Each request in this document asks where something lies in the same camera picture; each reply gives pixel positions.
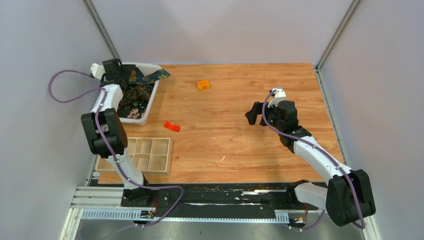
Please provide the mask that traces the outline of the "navy yellow floral tie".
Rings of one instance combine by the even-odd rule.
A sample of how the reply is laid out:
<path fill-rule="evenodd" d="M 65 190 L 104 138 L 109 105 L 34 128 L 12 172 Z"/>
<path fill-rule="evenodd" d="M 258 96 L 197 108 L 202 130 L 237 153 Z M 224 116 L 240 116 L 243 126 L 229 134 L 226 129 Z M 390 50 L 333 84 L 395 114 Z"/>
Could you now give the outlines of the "navy yellow floral tie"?
<path fill-rule="evenodd" d="M 143 74 L 140 69 L 136 68 L 131 72 L 128 83 L 130 85 L 154 84 L 156 81 L 166 79 L 170 76 L 171 74 L 163 68 L 148 75 Z"/>

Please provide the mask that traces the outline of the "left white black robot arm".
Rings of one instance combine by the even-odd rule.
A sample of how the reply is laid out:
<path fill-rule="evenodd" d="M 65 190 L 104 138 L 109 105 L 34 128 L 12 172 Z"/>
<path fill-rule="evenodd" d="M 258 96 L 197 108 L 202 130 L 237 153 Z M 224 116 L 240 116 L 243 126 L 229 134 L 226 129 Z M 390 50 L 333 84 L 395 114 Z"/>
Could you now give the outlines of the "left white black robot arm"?
<path fill-rule="evenodd" d="M 153 193 L 130 156 L 129 140 L 117 113 L 129 70 L 118 58 L 92 65 L 92 76 L 100 79 L 99 96 L 91 112 L 81 116 L 81 123 L 91 152 L 109 162 L 123 181 L 121 206 L 149 207 Z"/>

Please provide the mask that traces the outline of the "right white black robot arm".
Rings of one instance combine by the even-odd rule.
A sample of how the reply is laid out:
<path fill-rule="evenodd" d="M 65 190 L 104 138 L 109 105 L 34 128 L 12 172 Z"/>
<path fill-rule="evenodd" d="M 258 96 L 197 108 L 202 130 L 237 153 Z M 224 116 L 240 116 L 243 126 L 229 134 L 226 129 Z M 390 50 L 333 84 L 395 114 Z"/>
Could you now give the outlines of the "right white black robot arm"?
<path fill-rule="evenodd" d="M 285 195 L 286 204 L 292 209 L 310 204 L 326 211 L 339 227 L 353 224 L 365 229 L 365 218 L 376 213 L 369 175 L 362 169 L 351 169 L 323 149 L 299 125 L 293 101 L 277 104 L 256 101 L 245 117 L 250 125 L 255 125 L 258 115 L 262 115 L 260 125 L 278 133 L 282 145 L 308 162 L 327 185 L 320 187 L 307 180 L 298 181 Z"/>

